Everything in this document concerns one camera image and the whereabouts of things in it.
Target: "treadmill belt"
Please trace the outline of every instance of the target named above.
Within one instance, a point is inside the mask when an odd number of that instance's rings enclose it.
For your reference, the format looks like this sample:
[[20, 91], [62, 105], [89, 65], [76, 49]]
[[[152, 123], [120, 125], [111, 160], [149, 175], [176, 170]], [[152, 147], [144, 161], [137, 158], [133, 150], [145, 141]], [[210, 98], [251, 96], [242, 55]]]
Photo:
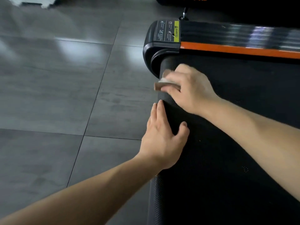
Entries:
[[[181, 54], [163, 59], [160, 77], [180, 63], [207, 75], [221, 98], [300, 128], [300, 65], [241, 55]], [[151, 181], [148, 225], [300, 223], [300, 203], [234, 140], [186, 113], [168, 94], [160, 92], [158, 99], [164, 100], [173, 133], [186, 121], [190, 136], [179, 161]]]

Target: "floor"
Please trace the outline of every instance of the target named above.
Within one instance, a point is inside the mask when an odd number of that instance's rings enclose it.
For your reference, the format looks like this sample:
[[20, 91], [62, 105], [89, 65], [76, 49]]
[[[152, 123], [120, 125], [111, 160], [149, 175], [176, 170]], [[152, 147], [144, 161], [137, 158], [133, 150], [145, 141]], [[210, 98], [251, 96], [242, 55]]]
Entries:
[[[157, 94], [142, 49], [182, 8], [155, 0], [0, 0], [0, 218], [139, 151]], [[220, 21], [190, 10], [194, 21]], [[149, 184], [108, 224], [145, 224]]]

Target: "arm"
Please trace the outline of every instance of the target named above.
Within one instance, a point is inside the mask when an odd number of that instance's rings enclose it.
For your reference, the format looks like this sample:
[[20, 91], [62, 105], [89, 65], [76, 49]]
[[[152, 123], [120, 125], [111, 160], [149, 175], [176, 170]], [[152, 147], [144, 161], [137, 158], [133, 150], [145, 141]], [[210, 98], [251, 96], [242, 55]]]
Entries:
[[155, 103], [137, 156], [7, 216], [0, 225], [105, 224], [138, 189], [177, 162], [188, 135], [183, 122], [174, 136], [163, 102]]
[[300, 130], [252, 113], [219, 98], [201, 72], [179, 65], [166, 86], [175, 102], [204, 117], [232, 137], [285, 190], [300, 200]]

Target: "orange stripe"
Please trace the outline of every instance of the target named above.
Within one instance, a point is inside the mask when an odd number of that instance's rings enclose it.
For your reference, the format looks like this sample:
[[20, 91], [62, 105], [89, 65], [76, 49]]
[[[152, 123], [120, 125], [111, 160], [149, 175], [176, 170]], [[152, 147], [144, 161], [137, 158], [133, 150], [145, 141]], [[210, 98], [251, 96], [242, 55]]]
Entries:
[[197, 42], [181, 42], [180, 48], [189, 49], [189, 50], [203, 50], [203, 51], [214, 51], [214, 52], [233, 53], [233, 54], [246, 54], [246, 55], [278, 57], [278, 58], [300, 59], [300, 52], [286, 51], [286, 50], [247, 48], [241, 46], [215, 45], [215, 44], [197, 43]]

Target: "warning label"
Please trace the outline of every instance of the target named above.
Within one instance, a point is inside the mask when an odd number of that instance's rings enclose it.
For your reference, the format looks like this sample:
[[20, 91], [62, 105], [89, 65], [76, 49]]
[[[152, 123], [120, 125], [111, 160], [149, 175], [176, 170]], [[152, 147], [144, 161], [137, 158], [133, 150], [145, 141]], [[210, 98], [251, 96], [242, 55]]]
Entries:
[[179, 21], [160, 20], [156, 27], [156, 41], [179, 42], [180, 30]]

